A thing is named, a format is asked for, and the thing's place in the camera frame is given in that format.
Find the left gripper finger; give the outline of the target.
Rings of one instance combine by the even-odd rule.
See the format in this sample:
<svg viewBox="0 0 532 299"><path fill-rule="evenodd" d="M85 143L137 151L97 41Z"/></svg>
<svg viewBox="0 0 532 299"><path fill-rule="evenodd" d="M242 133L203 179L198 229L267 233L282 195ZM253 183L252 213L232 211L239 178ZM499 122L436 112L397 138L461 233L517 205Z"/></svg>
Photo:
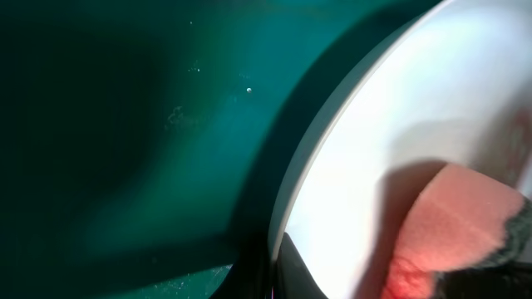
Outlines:
<svg viewBox="0 0 532 299"><path fill-rule="evenodd" d="M283 234L275 263L273 298L327 299L287 233Z"/></svg>

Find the pink and green sponge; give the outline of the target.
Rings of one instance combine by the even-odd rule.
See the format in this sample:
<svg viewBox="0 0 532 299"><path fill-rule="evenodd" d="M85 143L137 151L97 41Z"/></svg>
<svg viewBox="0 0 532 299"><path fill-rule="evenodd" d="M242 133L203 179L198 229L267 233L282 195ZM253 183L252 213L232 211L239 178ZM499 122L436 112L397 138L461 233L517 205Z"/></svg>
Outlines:
<svg viewBox="0 0 532 299"><path fill-rule="evenodd" d="M398 233L382 297L431 298L442 274L516 259L531 235L531 202L472 169L447 164Z"/></svg>

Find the light blue plate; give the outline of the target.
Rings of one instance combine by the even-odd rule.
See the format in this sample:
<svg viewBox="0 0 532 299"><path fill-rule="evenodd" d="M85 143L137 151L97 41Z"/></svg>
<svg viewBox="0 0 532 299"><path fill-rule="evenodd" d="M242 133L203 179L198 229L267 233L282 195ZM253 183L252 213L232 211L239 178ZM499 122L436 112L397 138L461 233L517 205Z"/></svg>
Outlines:
<svg viewBox="0 0 532 299"><path fill-rule="evenodd" d="M268 231L327 298L375 298L409 205L441 166L531 192L531 3L443 1L379 43L301 139Z"/></svg>

